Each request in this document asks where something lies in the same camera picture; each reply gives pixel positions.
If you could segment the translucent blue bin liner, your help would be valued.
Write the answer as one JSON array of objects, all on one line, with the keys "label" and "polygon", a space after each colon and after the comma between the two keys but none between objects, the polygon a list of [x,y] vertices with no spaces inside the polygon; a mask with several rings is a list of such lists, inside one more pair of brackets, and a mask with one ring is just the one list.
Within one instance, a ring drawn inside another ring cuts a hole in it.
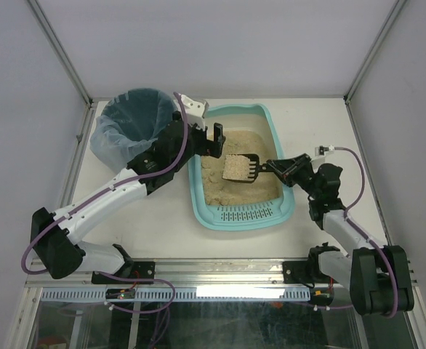
[{"label": "translucent blue bin liner", "polygon": [[116,130],[105,122],[104,116],[100,115],[96,119],[96,127],[90,137],[89,147],[104,165],[117,173],[135,156],[149,149],[157,138],[158,136],[154,140],[141,143],[130,141],[116,134]]}]

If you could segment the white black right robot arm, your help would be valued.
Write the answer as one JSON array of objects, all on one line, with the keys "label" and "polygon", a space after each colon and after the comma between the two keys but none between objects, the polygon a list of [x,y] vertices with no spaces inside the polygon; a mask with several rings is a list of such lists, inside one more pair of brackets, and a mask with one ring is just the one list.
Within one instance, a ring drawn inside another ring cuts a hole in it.
[{"label": "white black right robot arm", "polygon": [[361,315],[393,317],[414,308],[406,252],[399,245],[381,245],[349,215],[339,197],[342,167],[324,163],[314,169],[307,154],[268,160],[262,169],[284,185],[299,186],[308,195],[310,219],[332,236],[338,246],[317,246],[308,254],[308,272],[328,276],[350,293]]}]

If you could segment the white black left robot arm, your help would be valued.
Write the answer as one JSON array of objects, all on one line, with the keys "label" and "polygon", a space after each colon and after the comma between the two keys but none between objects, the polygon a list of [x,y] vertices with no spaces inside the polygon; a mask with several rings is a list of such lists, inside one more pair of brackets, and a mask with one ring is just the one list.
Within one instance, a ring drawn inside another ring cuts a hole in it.
[{"label": "white black left robot arm", "polygon": [[171,121],[146,151],[135,156],[108,183],[75,204],[54,212],[45,208],[32,216],[31,243],[53,279],[75,272],[105,273],[119,280],[134,275],[134,262],[119,244],[101,246],[84,237],[123,206],[145,198],[174,179],[194,156],[221,157],[225,136],[214,124],[207,130]]}]

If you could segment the teal litter box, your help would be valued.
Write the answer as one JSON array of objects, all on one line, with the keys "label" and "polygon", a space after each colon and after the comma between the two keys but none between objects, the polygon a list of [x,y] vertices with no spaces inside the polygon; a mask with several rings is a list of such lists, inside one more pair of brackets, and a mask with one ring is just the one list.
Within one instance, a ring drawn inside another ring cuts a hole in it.
[{"label": "teal litter box", "polygon": [[[284,152],[270,112],[261,104],[233,104],[213,107],[206,115],[206,124],[223,126],[223,131],[245,130],[256,132],[281,159]],[[211,206],[206,204],[201,177],[201,157],[195,156],[188,164],[193,211],[198,221],[208,229],[240,231],[267,228],[284,222],[294,213],[294,192],[281,184],[278,198],[256,204]]]}]

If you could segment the beige litter clump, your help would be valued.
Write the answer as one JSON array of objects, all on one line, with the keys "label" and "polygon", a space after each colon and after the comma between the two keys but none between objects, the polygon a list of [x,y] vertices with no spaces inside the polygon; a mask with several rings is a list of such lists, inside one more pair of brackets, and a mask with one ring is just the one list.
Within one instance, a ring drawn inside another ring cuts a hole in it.
[{"label": "beige litter clump", "polygon": [[250,160],[242,155],[225,157],[222,178],[224,180],[247,180],[249,177]]}]

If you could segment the black trash bin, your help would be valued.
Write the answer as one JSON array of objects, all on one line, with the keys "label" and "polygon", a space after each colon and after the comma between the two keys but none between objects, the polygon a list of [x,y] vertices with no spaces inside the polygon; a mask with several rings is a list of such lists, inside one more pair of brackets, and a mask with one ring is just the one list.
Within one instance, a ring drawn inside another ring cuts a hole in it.
[{"label": "black trash bin", "polygon": [[172,121],[177,111],[172,98],[152,88],[131,89],[116,96],[104,107],[101,116],[116,134],[141,143],[154,140]]}]

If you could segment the black litter scoop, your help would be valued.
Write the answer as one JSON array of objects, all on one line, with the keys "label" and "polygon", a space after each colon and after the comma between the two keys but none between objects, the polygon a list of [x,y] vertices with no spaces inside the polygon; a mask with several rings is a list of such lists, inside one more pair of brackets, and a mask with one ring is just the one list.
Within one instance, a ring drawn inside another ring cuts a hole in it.
[{"label": "black litter scoop", "polygon": [[225,157],[222,179],[230,182],[253,183],[260,173],[271,173],[268,164],[260,163],[254,153],[229,154]]}]

